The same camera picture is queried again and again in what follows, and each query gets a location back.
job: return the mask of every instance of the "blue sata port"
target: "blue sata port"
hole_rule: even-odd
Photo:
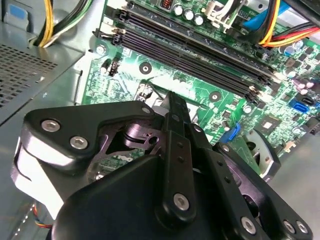
[[[292,107],[293,109],[306,114],[307,112],[309,112],[309,107],[304,105],[302,102],[299,102],[295,99],[291,100],[289,102],[289,106]]]
[[[232,129],[230,129],[229,131],[225,132],[222,135],[220,142],[223,144],[226,144],[226,143],[232,141],[237,136],[237,134],[240,132],[240,130],[241,130],[240,124],[236,123]]]

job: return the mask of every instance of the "wire bundle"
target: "wire bundle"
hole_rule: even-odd
[[[34,207],[33,207],[33,216],[34,216],[34,222],[37,226],[39,226],[39,228],[42,228],[42,229],[51,229],[52,228],[51,224],[44,224],[42,221],[39,220],[36,202],[34,203]]]
[[[290,28],[280,34],[273,35],[277,18],[279,15],[279,9],[281,6],[281,0],[270,0],[266,17],[261,26],[255,31],[251,32],[248,37],[254,42],[257,42],[263,47],[281,47],[288,44],[292,44],[300,39],[309,37],[320,31],[320,28],[312,23],[303,23],[293,28]]]
[[[73,28],[81,21],[81,19],[84,18],[92,3],[93,0],[80,0],[73,11],[54,26],[53,14],[50,14],[50,8],[52,12],[53,0],[44,0],[46,20],[38,38],[34,41],[33,45],[42,48],[49,47],[63,33]]]

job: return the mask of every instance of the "screw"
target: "screw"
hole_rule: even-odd
[[[70,144],[73,148],[83,150],[88,147],[88,141],[82,136],[74,136],[70,139]]]
[[[173,202],[176,207],[182,211],[187,211],[189,209],[189,201],[186,196],[182,195],[181,193],[176,193],[173,196]]]
[[[290,233],[295,234],[296,230],[294,229],[294,227],[291,225],[290,222],[288,222],[287,220],[283,221],[285,227],[289,230]]]
[[[146,114],[150,114],[151,113],[151,111],[146,107],[143,107],[142,111],[144,111]]]
[[[175,114],[172,115],[172,118],[173,118],[174,120],[176,120],[177,122],[180,121],[179,117],[178,117],[177,115],[175,115]]]
[[[226,152],[229,152],[229,151],[230,151],[230,149],[228,148],[227,145],[222,145],[222,149],[225,150]]]
[[[99,46],[96,47],[95,51],[96,51],[97,54],[102,55],[102,54],[104,54],[106,52],[106,48],[103,45],[99,45]]]
[[[242,223],[242,226],[244,227],[244,229],[250,233],[251,235],[255,235],[257,230],[256,230],[256,227],[254,225],[254,223],[249,219],[247,218],[246,216],[243,216],[241,218],[241,223]]]
[[[308,229],[306,228],[305,225],[302,224],[302,222],[296,221],[296,224],[298,225],[301,232],[303,232],[304,234],[308,234]]]
[[[45,120],[41,123],[43,130],[54,133],[60,129],[60,124],[54,120]]]
[[[198,125],[194,125],[194,129],[199,133],[201,133],[202,131],[201,127],[199,127]]]

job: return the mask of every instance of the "ventilation grille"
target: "ventilation grille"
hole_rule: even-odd
[[[28,81],[52,71],[57,64],[0,44],[0,108],[29,88]]]

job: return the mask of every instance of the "motherboard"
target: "motherboard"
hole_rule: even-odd
[[[320,130],[320,46],[308,38],[273,48],[241,40],[243,22],[258,13],[240,2],[224,19],[212,12],[227,0],[106,2],[81,104],[136,100],[155,109],[173,91],[212,145],[228,144],[261,175],[246,139],[253,129],[279,158]],[[286,29],[275,25],[276,33]],[[114,156],[102,168],[141,154]]]

